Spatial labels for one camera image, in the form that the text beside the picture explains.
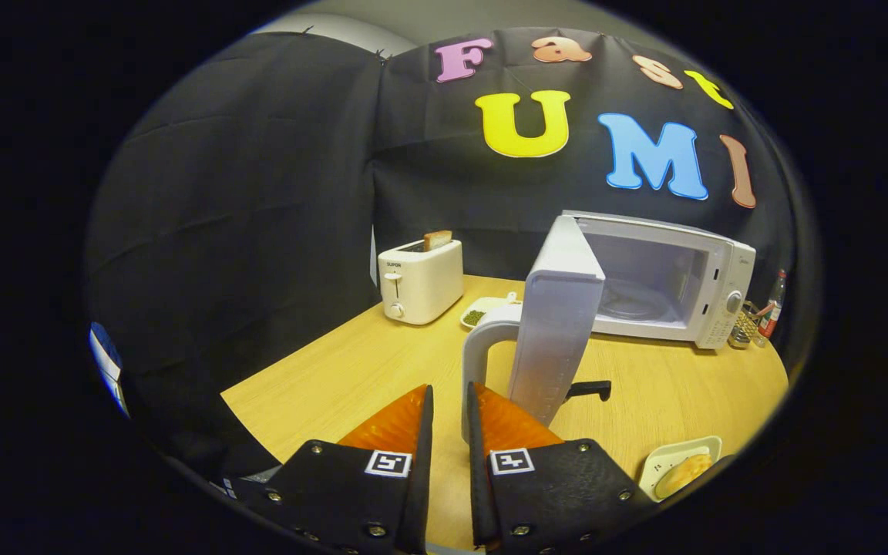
bread roll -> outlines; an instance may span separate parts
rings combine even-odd
[[[711,454],[690,456],[684,462],[670,469],[656,484],[654,492],[660,499],[667,499],[674,495],[680,488],[690,484],[694,478],[701,476],[705,470],[711,468]]]
[[[423,252],[432,251],[451,242],[451,232],[447,229],[434,231],[423,236]]]

foam letter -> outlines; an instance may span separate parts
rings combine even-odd
[[[681,83],[676,77],[673,77],[673,74],[670,74],[670,70],[667,69],[667,66],[663,66],[662,63],[659,63],[655,59],[648,59],[645,56],[637,55],[632,56],[632,61],[636,62],[639,67],[641,67],[641,71],[646,77],[651,78],[653,81],[678,90],[684,88],[684,83]]]
[[[735,176],[735,189],[732,200],[740,207],[755,208],[755,195],[752,192],[752,181],[749,179],[749,165],[746,164],[746,147],[730,136],[718,136],[721,143],[728,149],[728,157],[732,160],[732,175]]]
[[[491,47],[493,42],[489,39],[475,39],[475,41],[458,42],[457,45],[441,46],[434,50],[441,57],[441,74],[437,77],[437,82],[443,83],[475,75],[475,69],[465,66],[465,62],[478,66],[486,59],[482,49],[491,49]]]
[[[612,187],[639,189],[642,179],[635,173],[635,162],[649,180],[649,186],[659,190],[667,169],[673,167],[674,176],[667,183],[670,192],[688,199],[708,199],[708,190],[701,182],[698,154],[694,141],[698,137],[691,127],[680,123],[664,123],[660,140],[653,141],[646,131],[624,113],[602,113],[598,122],[606,126],[612,136],[614,171],[606,176]]]
[[[513,106],[519,102],[514,92],[485,95],[475,101],[482,109],[482,128],[489,148],[513,158],[540,158],[554,154],[567,144],[567,111],[564,103],[570,95],[564,91],[536,91],[531,99],[543,107],[542,136],[524,137],[516,133]]]
[[[566,36],[545,36],[532,42],[533,57],[540,61],[588,61],[591,52],[585,52],[573,39]]]
[[[694,81],[697,81],[698,85],[701,86],[701,90],[705,91],[705,94],[711,97],[713,101],[722,106],[725,106],[725,108],[727,109],[734,109],[732,103],[727,101],[727,99],[723,99],[722,95],[718,94],[718,85],[715,85],[711,81],[708,81],[708,79],[706,79],[704,75],[702,75],[701,73],[697,73],[697,71],[684,71],[684,73],[686,73],[688,77],[694,79]]]

blue letter m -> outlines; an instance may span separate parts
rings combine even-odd
[[[708,190],[701,182],[698,169],[698,155],[695,154],[694,139],[697,134],[691,127],[680,123],[665,123],[656,144],[646,131],[624,113],[602,113],[598,122],[606,126],[612,136],[614,171],[607,175],[607,182],[620,189],[639,189],[642,179],[635,173],[635,162],[639,162],[642,172],[653,190],[663,186],[667,169],[674,167],[674,176],[667,183],[668,189],[678,197],[688,199],[708,199]]]

toaster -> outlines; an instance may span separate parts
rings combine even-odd
[[[399,322],[432,322],[465,294],[461,241],[424,251],[421,239],[384,251],[378,270],[385,316]]]

bolt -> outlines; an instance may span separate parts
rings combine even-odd
[[[385,528],[379,526],[379,524],[369,524],[369,527],[366,528],[366,533],[370,537],[383,537],[385,535]]]

